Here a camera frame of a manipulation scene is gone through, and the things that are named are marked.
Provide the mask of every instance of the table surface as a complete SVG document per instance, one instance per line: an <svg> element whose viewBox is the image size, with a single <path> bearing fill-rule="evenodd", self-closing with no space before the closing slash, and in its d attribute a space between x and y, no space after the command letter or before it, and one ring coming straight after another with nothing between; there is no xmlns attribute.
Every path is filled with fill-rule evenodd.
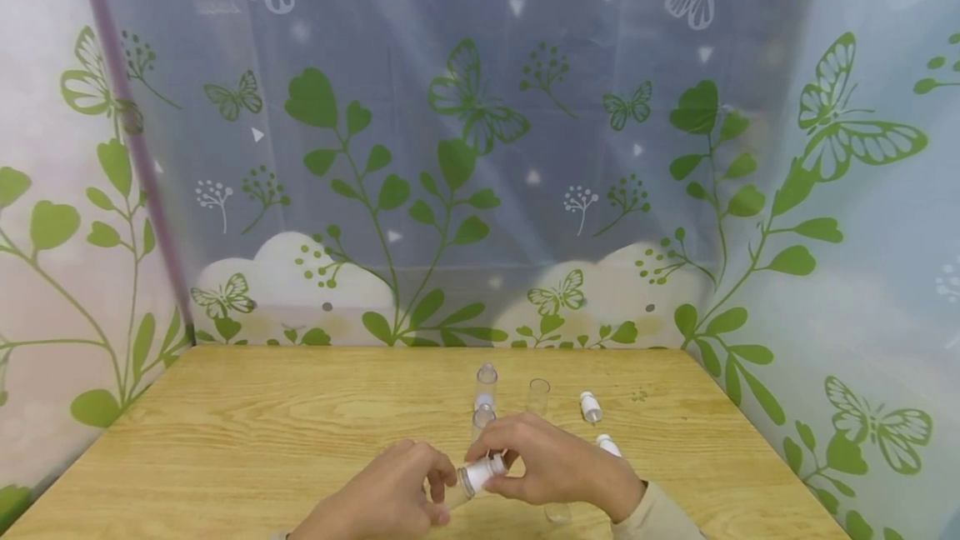
<svg viewBox="0 0 960 540"><path fill-rule="evenodd" d="M187 351L5 538L266 540L393 441L458 463L487 360L501 412L545 378L549 420L611 434L712 540L847 538L685 352L253 346ZM587 389L604 409L595 427L580 414ZM484 495L430 538L611 537L599 510L571 509L554 527L542 507Z"/></svg>

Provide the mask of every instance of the white triangle print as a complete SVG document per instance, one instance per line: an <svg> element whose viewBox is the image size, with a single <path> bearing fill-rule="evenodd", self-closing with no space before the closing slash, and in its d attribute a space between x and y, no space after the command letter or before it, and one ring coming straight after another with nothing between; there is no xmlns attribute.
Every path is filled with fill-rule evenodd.
<svg viewBox="0 0 960 540"><path fill-rule="evenodd" d="M510 4L510 10L513 11L514 17L519 17L520 13L523 13L523 8L527 4L527 0L507 0L507 4Z"/></svg>

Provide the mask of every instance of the right hand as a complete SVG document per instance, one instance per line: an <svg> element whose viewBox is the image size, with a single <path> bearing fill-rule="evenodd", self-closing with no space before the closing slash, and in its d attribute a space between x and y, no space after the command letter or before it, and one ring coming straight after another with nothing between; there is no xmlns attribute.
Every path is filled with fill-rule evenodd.
<svg viewBox="0 0 960 540"><path fill-rule="evenodd" d="M564 432L532 413L489 422L467 451L466 462L502 451L510 467L522 459L521 477L493 477L488 492L531 504L590 503L614 523L637 509L646 484L626 459Z"/></svg>

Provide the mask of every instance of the left hand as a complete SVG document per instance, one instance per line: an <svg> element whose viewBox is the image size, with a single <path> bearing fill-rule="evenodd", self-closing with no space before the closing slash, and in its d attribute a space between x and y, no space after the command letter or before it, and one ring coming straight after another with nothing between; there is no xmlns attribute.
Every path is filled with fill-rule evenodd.
<svg viewBox="0 0 960 540"><path fill-rule="evenodd" d="M430 482L428 501L423 489ZM324 498L290 540L421 538L450 521L444 484L457 472L446 454L425 442L402 440L374 458L347 485Z"/></svg>

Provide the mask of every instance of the bottle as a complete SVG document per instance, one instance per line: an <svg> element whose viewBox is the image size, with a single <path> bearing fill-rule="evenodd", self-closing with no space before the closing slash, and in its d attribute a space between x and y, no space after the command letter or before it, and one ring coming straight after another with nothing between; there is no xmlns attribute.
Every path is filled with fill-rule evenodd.
<svg viewBox="0 0 960 540"><path fill-rule="evenodd" d="M478 495L488 479L506 474L507 466L503 464L503 457L499 452L492 457L481 458L478 462L462 466L457 470L457 485L447 488L447 500L443 501L443 506L448 511L460 507Z"/></svg>
<svg viewBox="0 0 960 540"><path fill-rule="evenodd" d="M603 419L603 410L600 409L600 402L593 396L593 392L585 391L580 394L580 410L583 419L589 423L597 423Z"/></svg>
<svg viewBox="0 0 960 540"><path fill-rule="evenodd" d="M477 371L477 391L476 398L473 400L473 410L479 409L481 405L490 405L490 408L497 408L494 405L497 400L497 369L493 363L484 363Z"/></svg>
<svg viewBox="0 0 960 540"><path fill-rule="evenodd" d="M619 447L617 444L613 444L613 440L610 438L610 434L608 433L601 433L598 435L597 445L602 448L602 450L614 454L614 456L623 457L623 454L620 453Z"/></svg>
<svg viewBox="0 0 960 540"><path fill-rule="evenodd" d="M485 428L491 421L497 421L497 414L493 411L490 405L483 403L478 409L475 410L475 412L473 412L474 442L480 438L480 432L482 432L483 428Z"/></svg>

